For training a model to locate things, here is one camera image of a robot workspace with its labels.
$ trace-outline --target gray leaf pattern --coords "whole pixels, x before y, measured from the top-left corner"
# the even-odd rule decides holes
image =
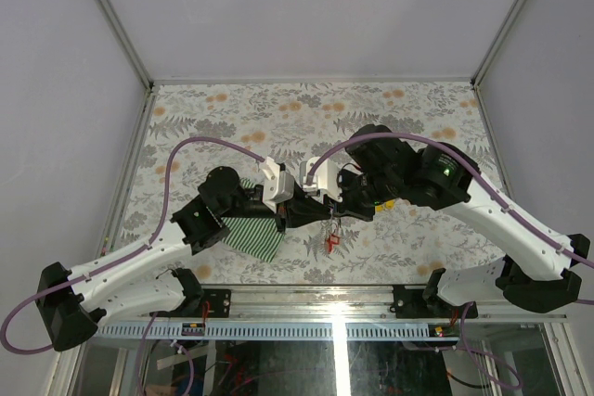
[[[164,85],[140,153],[117,249],[150,234],[161,211],[171,149],[195,135],[224,138],[277,162],[293,174],[365,124],[446,141],[468,153],[500,185],[478,104],[468,83],[279,83]],[[332,159],[344,164],[346,152]],[[216,166],[227,165],[261,184],[252,159],[217,145],[184,147],[174,160],[169,215],[197,194]],[[499,249],[466,224],[397,200],[373,223],[341,221],[341,244],[328,253],[329,222],[289,230],[276,258],[260,262],[224,243],[184,266],[202,283],[421,283],[438,267],[491,262]]]

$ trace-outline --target striped fabric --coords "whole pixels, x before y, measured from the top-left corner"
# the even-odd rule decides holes
[[[245,188],[253,187],[249,180],[241,180]],[[278,246],[285,237],[277,231],[274,219],[266,218],[223,218],[223,222],[231,230],[223,242],[253,257],[272,262],[277,255]]]

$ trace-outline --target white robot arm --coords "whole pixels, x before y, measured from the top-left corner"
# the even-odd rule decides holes
[[[382,132],[390,131],[368,125],[355,136]],[[271,218],[278,231],[344,216],[369,222],[376,205],[395,198],[451,215],[507,254],[471,269],[434,271],[422,292],[422,304],[435,316],[450,315],[453,308],[476,300],[506,299],[526,310],[546,313],[577,299],[581,280],[570,270],[572,260],[512,218],[510,211],[563,249],[587,257],[589,240],[584,236],[559,234],[508,198],[509,206],[503,209],[459,163],[433,147],[415,152],[391,138],[352,145],[347,152],[361,173],[339,169],[326,160],[309,177],[308,168],[317,162],[311,159],[302,165],[301,186],[284,165],[270,158],[260,163],[265,184],[250,189],[241,187],[233,169],[217,167],[199,186],[200,194],[174,213],[154,241],[132,260],[90,274],[124,259],[149,240],[138,240],[69,271],[60,263],[45,268],[39,290],[67,282],[69,276],[88,277],[37,301],[54,349],[72,348],[93,336],[99,326],[132,315],[157,311],[195,315],[203,291],[189,270],[176,269],[154,280],[135,282],[224,239],[229,229],[222,217]],[[482,180],[497,190],[484,175]]]

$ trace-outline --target floral tablecloth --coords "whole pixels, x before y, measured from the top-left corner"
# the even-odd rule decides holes
[[[162,85],[152,115],[116,247],[152,232],[169,152],[193,135],[224,138],[283,161],[297,173],[302,160],[321,155],[367,123],[381,123],[460,147],[500,185],[468,83]],[[350,160],[345,152],[333,159]],[[221,165],[263,182],[252,159],[216,145],[192,145],[174,162],[170,214],[197,194],[209,170]],[[435,268],[466,268],[502,255],[465,224],[403,200],[377,213],[373,223],[342,219],[341,244],[330,254],[324,246],[327,224],[289,230],[271,263],[219,243],[185,267],[212,284],[421,283]]]

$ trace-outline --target red object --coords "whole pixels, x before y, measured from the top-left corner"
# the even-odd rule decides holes
[[[328,254],[331,254],[335,246],[341,244],[341,238],[336,234],[330,234],[326,239],[326,247],[328,248]]]
[[[208,319],[208,313],[211,311],[211,303],[209,301],[205,301],[202,306],[202,324],[204,327],[206,327],[206,319]]]

